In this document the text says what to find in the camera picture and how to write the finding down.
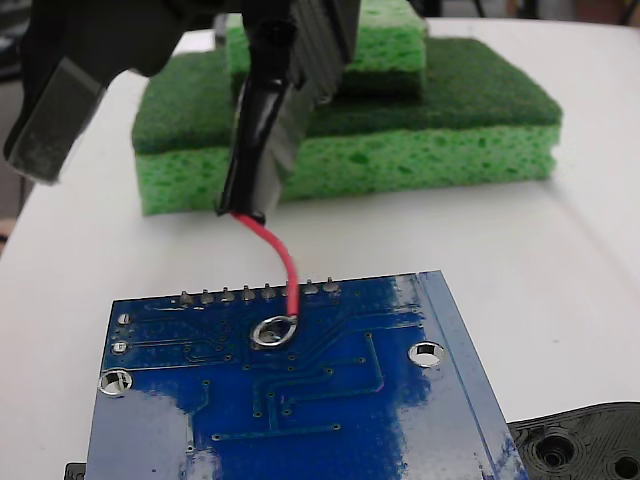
white tabletop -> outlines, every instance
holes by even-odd
[[[508,421],[640,401],[640,34],[431,25],[486,42],[561,104],[553,179],[285,205],[271,228],[304,277],[441,269]],[[130,133],[146,82],[113,83],[62,183],[35,189],[0,261],[3,478],[58,480],[85,460],[114,299],[284,280],[230,218],[141,217]]]

screw hole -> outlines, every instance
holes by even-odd
[[[640,472],[640,465],[631,457],[622,457],[616,462],[614,468],[616,475],[625,480],[637,477]]]
[[[536,453],[547,467],[559,468],[573,460],[575,449],[569,439],[551,435],[536,446]]]
[[[444,348],[433,342],[416,343],[409,349],[409,359],[419,367],[433,368],[444,360]]]

black plastic part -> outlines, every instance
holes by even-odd
[[[509,424],[530,480],[640,479],[640,403]]]
[[[86,471],[86,463],[68,463],[64,469],[64,480],[84,480]]]

mounting hole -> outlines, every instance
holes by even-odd
[[[98,390],[109,397],[119,397],[133,386],[133,378],[126,370],[110,370],[98,381]]]
[[[416,343],[409,349],[409,359],[419,367],[433,368],[444,360],[444,348],[433,342]]]
[[[538,458],[549,468],[559,468],[573,460],[575,448],[569,439],[551,435],[536,446]]]
[[[615,463],[614,469],[616,475],[625,480],[636,478],[640,473],[640,465],[635,458],[631,457],[622,457]]]

wire insulation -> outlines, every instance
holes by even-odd
[[[276,237],[266,227],[260,225],[253,218],[247,215],[241,215],[239,213],[232,213],[233,217],[240,223],[244,224],[249,229],[258,235],[260,238],[269,243],[273,249],[278,253],[284,268],[287,270],[287,277],[289,283],[287,284],[287,315],[290,317],[298,316],[300,312],[300,289],[298,288],[298,269],[293,261],[293,258],[289,254],[287,247],[282,240]]]

